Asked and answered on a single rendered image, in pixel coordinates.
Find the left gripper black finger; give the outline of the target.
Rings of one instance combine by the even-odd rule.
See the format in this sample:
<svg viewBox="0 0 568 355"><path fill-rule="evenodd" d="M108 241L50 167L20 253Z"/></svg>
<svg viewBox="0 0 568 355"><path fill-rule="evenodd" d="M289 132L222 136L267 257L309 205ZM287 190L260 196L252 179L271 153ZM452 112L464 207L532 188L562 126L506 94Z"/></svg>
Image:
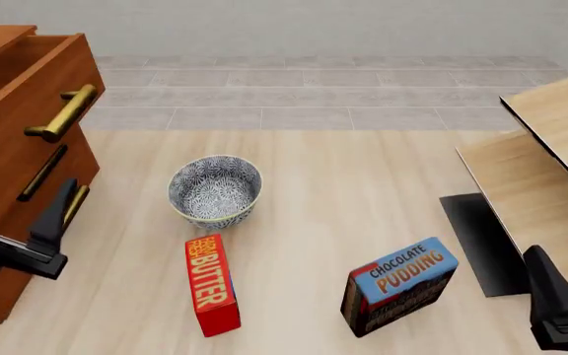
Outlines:
<svg viewBox="0 0 568 355"><path fill-rule="evenodd" d="M55 197L30 226L30 237L27 248L47 256L60 253L61 240L68 226L76 193L78 181L75 178L63 182Z"/></svg>

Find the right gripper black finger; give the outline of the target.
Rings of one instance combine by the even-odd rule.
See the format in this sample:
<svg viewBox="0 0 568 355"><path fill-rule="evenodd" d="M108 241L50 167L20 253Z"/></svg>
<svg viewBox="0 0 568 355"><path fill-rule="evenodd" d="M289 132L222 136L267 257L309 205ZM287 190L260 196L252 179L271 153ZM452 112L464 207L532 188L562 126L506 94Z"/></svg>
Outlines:
<svg viewBox="0 0 568 355"><path fill-rule="evenodd" d="M523 253L531 290L531 324L568 326L568 281L539 245Z"/></svg>

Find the open wooden drawer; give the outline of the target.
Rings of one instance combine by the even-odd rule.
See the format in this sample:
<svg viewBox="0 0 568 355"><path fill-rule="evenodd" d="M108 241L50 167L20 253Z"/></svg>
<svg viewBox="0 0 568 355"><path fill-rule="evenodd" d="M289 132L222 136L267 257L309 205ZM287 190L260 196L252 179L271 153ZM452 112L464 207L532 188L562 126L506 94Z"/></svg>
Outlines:
<svg viewBox="0 0 568 355"><path fill-rule="evenodd" d="M24 129L49 123L66 104L60 94L87 84L98 89L94 103L105 85L84 35L30 35L0 55L0 234L24 239L53 199L36 206L14 196L17 156L29 146Z"/></svg>

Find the pale wooden panel structure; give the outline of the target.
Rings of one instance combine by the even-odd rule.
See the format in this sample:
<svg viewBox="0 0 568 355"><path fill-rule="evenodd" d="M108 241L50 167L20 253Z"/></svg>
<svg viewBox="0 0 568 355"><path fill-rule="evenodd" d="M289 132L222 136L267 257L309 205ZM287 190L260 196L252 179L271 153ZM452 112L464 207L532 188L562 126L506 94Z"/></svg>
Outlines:
<svg viewBox="0 0 568 355"><path fill-rule="evenodd" d="M457 152L515 248L541 246L568 280L568 78L500 103L523 128Z"/></svg>

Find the blue chocolate pudding box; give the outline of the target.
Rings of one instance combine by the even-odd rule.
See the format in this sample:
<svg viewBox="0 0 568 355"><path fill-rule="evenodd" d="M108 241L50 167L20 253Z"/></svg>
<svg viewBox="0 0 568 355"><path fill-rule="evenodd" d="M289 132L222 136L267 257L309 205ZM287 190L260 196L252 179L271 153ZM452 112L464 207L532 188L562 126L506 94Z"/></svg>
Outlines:
<svg viewBox="0 0 568 355"><path fill-rule="evenodd" d="M350 271L340 312L365 336L434 304L458 266L438 238L425 239Z"/></svg>

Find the blue white patterned bowl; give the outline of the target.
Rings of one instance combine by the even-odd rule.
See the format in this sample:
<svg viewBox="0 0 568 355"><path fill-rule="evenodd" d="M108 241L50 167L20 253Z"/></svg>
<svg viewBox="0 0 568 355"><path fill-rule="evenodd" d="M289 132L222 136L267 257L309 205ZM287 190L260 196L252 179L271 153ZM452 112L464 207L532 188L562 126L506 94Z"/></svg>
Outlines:
<svg viewBox="0 0 568 355"><path fill-rule="evenodd" d="M168 199L190 224L223 230L241 223L262 189L258 168L238 156L214 155L183 165L170 178Z"/></svg>

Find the red butter box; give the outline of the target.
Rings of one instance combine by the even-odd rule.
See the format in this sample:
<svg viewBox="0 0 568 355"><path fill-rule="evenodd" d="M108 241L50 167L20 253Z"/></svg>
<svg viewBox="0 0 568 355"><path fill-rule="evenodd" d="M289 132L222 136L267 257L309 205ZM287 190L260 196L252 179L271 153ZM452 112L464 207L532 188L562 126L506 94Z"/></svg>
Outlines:
<svg viewBox="0 0 568 355"><path fill-rule="evenodd" d="M241 327L241 314L219 234L185 242L186 270L195 316L203 336Z"/></svg>

